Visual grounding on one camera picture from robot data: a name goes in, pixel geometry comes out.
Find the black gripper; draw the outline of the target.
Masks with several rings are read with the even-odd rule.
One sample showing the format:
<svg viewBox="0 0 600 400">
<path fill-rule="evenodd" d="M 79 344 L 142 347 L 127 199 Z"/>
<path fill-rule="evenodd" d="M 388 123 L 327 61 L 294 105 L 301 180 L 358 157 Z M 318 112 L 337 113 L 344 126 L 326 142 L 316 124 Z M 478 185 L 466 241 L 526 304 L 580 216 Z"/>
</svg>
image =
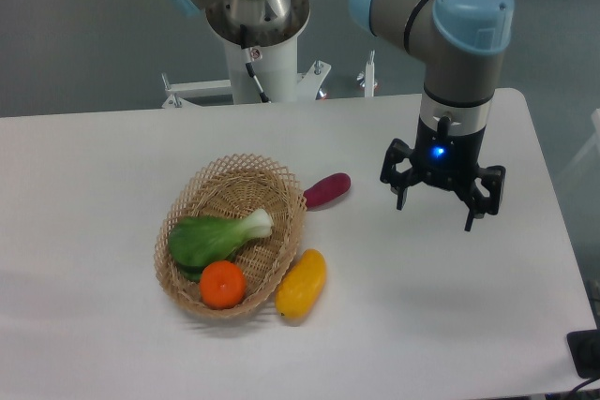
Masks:
<svg viewBox="0 0 600 400">
<path fill-rule="evenodd" d="M 380 181 L 396 195 L 401 211 L 408 189 L 415 185 L 417 169 L 429 185 L 445 190 L 470 188 L 469 212 L 465 231 L 475 219 L 497 215 L 503 200 L 506 168 L 501 165 L 478 167 L 478 158 L 486 131 L 491 103 L 472 107 L 445 105 L 433 98 L 421 100 L 415 146 L 393 139 L 385 151 Z M 398 165 L 410 160 L 413 167 L 398 171 Z"/>
</svg>

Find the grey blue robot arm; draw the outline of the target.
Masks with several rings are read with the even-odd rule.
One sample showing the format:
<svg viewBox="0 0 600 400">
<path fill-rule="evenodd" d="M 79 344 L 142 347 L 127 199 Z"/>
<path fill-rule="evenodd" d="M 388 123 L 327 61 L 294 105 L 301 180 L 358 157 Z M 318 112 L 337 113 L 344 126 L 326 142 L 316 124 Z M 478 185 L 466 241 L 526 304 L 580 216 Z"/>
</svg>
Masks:
<svg viewBox="0 0 600 400">
<path fill-rule="evenodd" d="M 312 99 L 297 71 L 308 0 L 171 0 L 203 12 L 226 52 L 237 104 Z M 426 67 L 414 145 L 393 140 L 380 178 L 403 205 L 409 187 L 451 191 L 469 219 L 498 213 L 505 170 L 478 162 L 511 39 L 514 0 L 348 0 L 357 25 Z"/>
</svg>

